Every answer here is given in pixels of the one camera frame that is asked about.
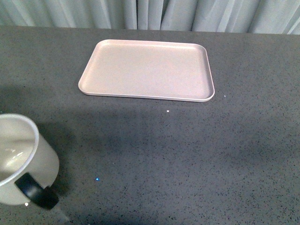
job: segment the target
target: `curtain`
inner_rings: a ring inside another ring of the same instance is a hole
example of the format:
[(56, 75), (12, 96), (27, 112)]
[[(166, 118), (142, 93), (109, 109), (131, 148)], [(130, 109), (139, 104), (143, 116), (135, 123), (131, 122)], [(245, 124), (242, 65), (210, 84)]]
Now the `curtain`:
[(0, 25), (300, 34), (300, 0), (0, 0)]

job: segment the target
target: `rectangular tray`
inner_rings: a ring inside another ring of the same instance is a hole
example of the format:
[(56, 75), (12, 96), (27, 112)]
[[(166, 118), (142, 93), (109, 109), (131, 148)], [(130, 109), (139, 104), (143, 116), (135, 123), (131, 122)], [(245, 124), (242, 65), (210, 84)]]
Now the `rectangular tray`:
[(87, 95), (205, 102), (215, 94), (204, 47), (104, 40), (78, 83)]

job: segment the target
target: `countertop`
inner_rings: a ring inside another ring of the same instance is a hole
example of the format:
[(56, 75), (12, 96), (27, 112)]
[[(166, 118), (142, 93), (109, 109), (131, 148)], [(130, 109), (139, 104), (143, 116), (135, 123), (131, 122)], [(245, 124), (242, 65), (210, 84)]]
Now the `countertop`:
[[(104, 39), (196, 43), (208, 102), (87, 96)], [(51, 211), (0, 224), (299, 224), (300, 36), (0, 27), (0, 111), (33, 119), (60, 159)]]

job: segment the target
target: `mug handle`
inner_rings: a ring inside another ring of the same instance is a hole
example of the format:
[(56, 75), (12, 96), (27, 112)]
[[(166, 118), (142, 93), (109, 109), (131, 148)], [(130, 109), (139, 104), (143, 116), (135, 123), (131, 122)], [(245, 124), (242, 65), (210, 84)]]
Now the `mug handle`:
[(15, 184), (33, 203), (44, 209), (52, 209), (59, 201), (58, 196), (50, 187), (43, 189), (28, 172)]

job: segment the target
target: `mug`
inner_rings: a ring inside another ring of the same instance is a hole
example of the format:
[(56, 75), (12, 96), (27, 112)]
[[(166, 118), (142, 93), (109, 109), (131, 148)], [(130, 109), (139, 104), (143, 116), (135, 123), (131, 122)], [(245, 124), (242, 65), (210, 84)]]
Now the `mug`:
[(59, 201), (50, 188), (58, 170), (56, 152), (31, 119), (19, 114), (0, 115), (0, 203), (32, 201), (52, 209)]

